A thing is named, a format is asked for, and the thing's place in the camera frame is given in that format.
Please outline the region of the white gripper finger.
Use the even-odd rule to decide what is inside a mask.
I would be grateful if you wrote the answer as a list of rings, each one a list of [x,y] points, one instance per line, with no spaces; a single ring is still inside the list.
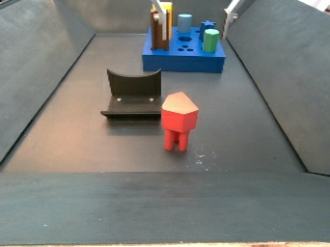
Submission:
[[[163,8],[161,2],[160,0],[151,0],[153,6],[156,7],[157,13],[159,13],[159,23],[163,25],[163,34],[161,34],[161,38],[163,41],[165,41],[167,39],[167,28],[165,28],[165,17],[167,17],[167,12],[165,9]]]
[[[228,7],[224,9],[224,24],[223,24],[223,32],[221,39],[227,38],[227,33],[231,24],[237,19],[237,8],[240,6],[240,0],[232,0]]]

